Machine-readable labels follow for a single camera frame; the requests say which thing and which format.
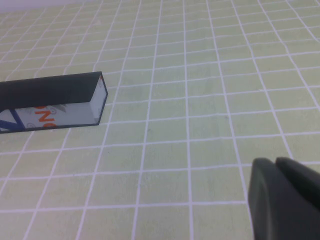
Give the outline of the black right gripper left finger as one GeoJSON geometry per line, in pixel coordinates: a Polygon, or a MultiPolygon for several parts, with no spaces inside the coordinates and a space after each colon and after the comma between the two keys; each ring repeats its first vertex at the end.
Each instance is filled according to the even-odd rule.
{"type": "Polygon", "coordinates": [[[256,240],[318,240],[320,201],[307,201],[268,158],[253,160],[248,205],[256,240]]]}

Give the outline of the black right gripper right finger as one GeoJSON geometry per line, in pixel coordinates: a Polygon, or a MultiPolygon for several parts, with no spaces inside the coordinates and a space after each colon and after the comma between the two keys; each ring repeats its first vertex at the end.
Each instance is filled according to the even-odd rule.
{"type": "Polygon", "coordinates": [[[277,157],[275,165],[308,202],[320,201],[320,174],[288,157],[277,157]]]}

